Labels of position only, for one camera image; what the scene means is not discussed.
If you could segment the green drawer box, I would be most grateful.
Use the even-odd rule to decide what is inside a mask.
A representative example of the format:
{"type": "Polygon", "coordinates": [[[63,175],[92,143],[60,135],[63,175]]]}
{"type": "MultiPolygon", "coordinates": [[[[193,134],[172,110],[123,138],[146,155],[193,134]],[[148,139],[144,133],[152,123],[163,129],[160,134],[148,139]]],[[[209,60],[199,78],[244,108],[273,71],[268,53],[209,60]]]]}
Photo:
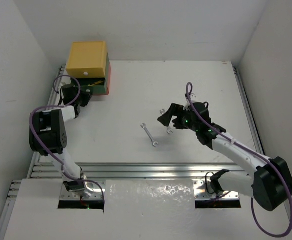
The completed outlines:
{"type": "Polygon", "coordinates": [[[93,96],[109,95],[111,65],[106,56],[106,74],[102,78],[77,78],[82,91],[90,91],[93,96]]]}

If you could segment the slim yellow utility knife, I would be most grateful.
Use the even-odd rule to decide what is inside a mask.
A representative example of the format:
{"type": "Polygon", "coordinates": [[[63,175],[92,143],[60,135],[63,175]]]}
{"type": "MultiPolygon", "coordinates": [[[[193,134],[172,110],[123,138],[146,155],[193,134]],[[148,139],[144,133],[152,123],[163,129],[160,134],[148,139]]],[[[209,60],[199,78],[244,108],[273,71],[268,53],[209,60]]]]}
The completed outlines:
{"type": "Polygon", "coordinates": [[[105,80],[97,80],[94,82],[90,82],[87,86],[94,87],[94,86],[104,86],[104,85],[105,85],[105,80]]]}

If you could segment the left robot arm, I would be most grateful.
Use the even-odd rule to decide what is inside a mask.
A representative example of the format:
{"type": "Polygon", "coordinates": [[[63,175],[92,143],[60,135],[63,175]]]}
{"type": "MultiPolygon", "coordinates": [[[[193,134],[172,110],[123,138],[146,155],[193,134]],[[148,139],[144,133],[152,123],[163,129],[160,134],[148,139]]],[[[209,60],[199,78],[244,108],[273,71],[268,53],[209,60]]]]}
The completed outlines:
{"type": "Polygon", "coordinates": [[[65,123],[76,119],[80,108],[88,105],[92,94],[90,90],[81,90],[68,84],[61,87],[61,104],[71,105],[51,110],[37,111],[32,115],[29,130],[30,148],[41,156],[48,157],[62,176],[68,192],[83,198],[93,193],[93,184],[86,182],[86,175],[68,153],[65,123]]]}

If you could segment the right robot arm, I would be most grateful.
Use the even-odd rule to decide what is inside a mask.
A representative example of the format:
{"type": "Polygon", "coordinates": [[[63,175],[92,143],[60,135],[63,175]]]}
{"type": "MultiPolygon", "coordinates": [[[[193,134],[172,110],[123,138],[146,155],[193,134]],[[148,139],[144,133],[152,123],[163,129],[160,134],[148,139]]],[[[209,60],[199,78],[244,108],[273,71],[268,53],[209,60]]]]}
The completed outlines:
{"type": "Polygon", "coordinates": [[[245,145],[230,142],[231,135],[211,122],[207,102],[186,106],[172,103],[157,120],[165,127],[172,124],[178,130],[193,131],[202,145],[227,157],[245,171],[245,174],[238,174],[222,169],[213,174],[208,185],[213,193],[238,192],[251,197],[269,212],[288,199],[287,192],[292,195],[292,176],[287,163],[280,157],[268,157],[263,161],[245,145]]]}

